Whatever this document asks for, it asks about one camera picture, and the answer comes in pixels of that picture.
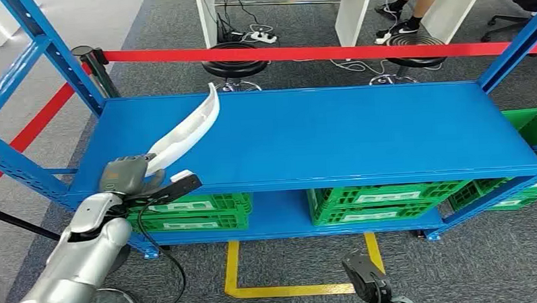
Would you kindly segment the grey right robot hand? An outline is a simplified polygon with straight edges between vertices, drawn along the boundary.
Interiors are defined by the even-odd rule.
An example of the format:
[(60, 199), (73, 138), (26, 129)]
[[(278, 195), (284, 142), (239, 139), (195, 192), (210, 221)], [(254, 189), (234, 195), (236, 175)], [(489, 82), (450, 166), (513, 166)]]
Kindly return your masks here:
[(366, 303), (391, 303), (391, 284), (369, 255), (355, 252), (342, 259), (356, 295)]

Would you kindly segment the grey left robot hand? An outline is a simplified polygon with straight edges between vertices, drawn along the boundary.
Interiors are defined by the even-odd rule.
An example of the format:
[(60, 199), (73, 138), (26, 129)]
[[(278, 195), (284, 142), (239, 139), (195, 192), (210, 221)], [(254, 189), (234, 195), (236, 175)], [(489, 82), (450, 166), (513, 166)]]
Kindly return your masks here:
[(106, 164), (98, 184), (100, 193), (114, 192), (120, 195), (144, 195), (157, 189), (165, 179), (165, 169), (151, 174), (145, 181), (150, 160), (155, 154), (123, 156)]

